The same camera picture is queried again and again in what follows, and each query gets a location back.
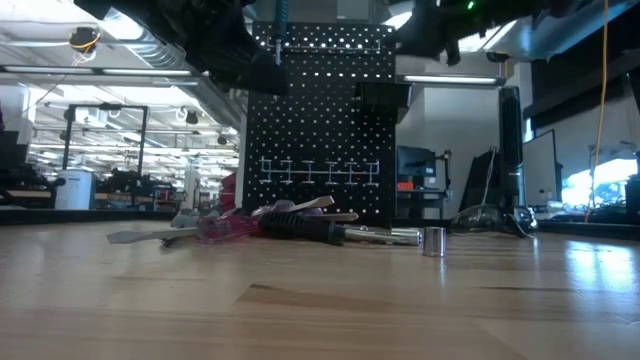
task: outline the metal socket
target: metal socket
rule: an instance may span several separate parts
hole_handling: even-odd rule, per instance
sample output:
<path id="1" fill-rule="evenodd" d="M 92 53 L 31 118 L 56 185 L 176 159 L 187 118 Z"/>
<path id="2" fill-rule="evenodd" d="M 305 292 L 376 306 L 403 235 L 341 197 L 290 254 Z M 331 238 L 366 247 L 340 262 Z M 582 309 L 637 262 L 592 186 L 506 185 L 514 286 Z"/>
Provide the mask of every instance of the metal socket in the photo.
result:
<path id="1" fill-rule="evenodd" d="M 420 251 L 422 256 L 444 257 L 447 248 L 447 230 L 439 227 L 426 227 L 421 232 Z"/>

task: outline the desk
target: desk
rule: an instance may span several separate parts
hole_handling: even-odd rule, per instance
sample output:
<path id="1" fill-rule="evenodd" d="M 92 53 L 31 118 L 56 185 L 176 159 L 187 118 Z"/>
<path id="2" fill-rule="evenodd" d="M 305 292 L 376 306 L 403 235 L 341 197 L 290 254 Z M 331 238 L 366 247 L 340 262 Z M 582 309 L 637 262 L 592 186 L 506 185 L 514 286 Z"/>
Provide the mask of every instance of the desk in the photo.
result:
<path id="1" fill-rule="evenodd" d="M 114 222 L 0 228 L 2 359 L 636 359 L 640 243 L 109 245 Z"/>

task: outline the black tool handle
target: black tool handle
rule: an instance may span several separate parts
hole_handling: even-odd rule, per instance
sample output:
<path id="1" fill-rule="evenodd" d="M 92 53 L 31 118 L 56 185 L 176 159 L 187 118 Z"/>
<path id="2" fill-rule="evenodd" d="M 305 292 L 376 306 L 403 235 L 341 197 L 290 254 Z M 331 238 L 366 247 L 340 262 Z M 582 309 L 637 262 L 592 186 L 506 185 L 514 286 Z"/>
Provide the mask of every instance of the black tool handle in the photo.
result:
<path id="1" fill-rule="evenodd" d="M 276 0 L 275 16 L 273 19 L 273 37 L 276 39 L 287 38 L 287 23 L 289 22 L 289 1 Z"/>
<path id="2" fill-rule="evenodd" d="M 265 235 L 293 236 L 330 245 L 344 245 L 343 227 L 332 222 L 305 219 L 292 213 L 264 214 L 260 217 L 258 226 Z"/>

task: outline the whiteboard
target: whiteboard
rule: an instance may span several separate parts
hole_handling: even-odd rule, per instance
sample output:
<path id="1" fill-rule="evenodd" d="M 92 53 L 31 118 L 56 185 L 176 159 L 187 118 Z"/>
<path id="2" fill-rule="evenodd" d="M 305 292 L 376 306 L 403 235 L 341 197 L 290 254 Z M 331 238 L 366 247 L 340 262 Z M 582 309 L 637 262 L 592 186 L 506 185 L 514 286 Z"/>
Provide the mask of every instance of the whiteboard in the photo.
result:
<path id="1" fill-rule="evenodd" d="M 546 205 L 548 200 L 559 199 L 554 131 L 524 143 L 522 150 L 527 205 Z"/>

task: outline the workshop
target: workshop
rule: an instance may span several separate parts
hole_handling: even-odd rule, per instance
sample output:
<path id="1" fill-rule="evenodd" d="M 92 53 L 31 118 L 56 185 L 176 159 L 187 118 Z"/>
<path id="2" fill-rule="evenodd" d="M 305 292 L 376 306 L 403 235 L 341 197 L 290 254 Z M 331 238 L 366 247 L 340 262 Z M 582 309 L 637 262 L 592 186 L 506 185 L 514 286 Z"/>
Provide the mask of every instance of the workshop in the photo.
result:
<path id="1" fill-rule="evenodd" d="M 0 359 L 637 359 L 640 0 L 0 0 Z"/>

